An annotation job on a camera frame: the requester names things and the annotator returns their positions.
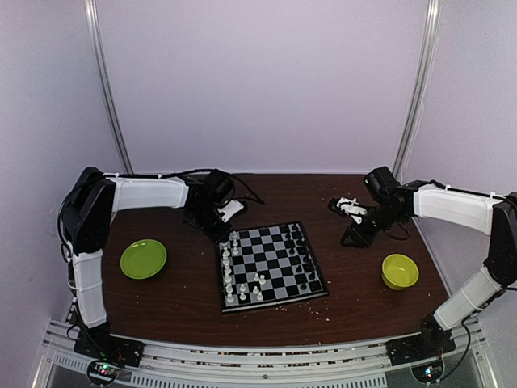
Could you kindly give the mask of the black white chessboard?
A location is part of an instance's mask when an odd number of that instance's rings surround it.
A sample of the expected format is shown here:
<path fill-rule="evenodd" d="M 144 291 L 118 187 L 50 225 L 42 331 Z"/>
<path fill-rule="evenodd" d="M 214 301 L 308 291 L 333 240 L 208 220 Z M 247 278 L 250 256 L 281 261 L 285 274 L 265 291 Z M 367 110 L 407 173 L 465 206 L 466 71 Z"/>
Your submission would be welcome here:
<path fill-rule="evenodd" d="M 216 257 L 223 314 L 329 295 L 300 221 L 235 230 L 216 245 Z"/>

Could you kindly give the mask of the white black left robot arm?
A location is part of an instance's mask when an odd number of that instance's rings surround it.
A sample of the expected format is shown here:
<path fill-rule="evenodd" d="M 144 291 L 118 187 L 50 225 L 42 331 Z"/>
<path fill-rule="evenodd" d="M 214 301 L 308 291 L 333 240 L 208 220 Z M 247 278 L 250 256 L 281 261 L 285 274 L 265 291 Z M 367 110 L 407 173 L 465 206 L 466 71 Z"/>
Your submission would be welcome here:
<path fill-rule="evenodd" d="M 61 255 L 76 302 L 79 339 L 99 359 L 116 352 L 103 296 L 103 254 L 119 217 L 179 211 L 182 222 L 214 243 L 233 230 L 231 220 L 263 198 L 237 175 L 217 168 L 165 174 L 119 174 L 85 168 L 57 213 Z"/>

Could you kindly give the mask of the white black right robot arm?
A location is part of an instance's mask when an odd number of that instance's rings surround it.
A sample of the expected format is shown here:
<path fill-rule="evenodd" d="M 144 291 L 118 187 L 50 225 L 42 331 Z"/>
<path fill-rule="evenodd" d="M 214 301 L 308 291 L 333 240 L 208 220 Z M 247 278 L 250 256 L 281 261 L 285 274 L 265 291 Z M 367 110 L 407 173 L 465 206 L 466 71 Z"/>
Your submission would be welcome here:
<path fill-rule="evenodd" d="M 397 355 L 409 351 L 429 357 L 451 351 L 452 329 L 516 282 L 515 192 L 475 192 L 436 180 L 401 183 L 388 167 L 372 170 L 363 183 L 373 205 L 344 196 L 329 203 L 330 210 L 351 218 L 342 246 L 370 247 L 380 232 L 414 220 L 444 279 L 467 264 L 477 265 L 460 276 L 449 298 L 422 320 L 417 335 L 389 343 Z"/>

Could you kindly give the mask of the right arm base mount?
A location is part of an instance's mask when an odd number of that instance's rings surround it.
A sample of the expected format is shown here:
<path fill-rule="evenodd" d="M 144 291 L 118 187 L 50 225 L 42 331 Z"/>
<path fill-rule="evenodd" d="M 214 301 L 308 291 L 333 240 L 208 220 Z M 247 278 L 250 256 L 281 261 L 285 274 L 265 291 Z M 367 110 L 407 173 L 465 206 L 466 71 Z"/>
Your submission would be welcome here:
<path fill-rule="evenodd" d="M 420 335 L 391 339 L 385 346 L 392 366 L 409 364 L 413 377 L 427 385 L 438 383 L 445 376 L 443 356 L 456 350 L 452 339 L 425 345 Z"/>

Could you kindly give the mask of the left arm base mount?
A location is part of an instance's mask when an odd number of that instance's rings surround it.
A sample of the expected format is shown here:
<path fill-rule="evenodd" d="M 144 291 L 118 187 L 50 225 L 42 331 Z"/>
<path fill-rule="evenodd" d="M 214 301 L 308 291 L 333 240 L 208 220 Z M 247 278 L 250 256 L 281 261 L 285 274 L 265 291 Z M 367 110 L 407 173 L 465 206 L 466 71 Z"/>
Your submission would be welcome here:
<path fill-rule="evenodd" d="M 92 358 L 86 367 L 87 378 L 96 386 L 112 384 L 126 367 L 138 367 L 145 345 L 141 341 L 110 337 L 107 345 L 100 347 L 86 338 L 78 338 L 74 351 Z"/>

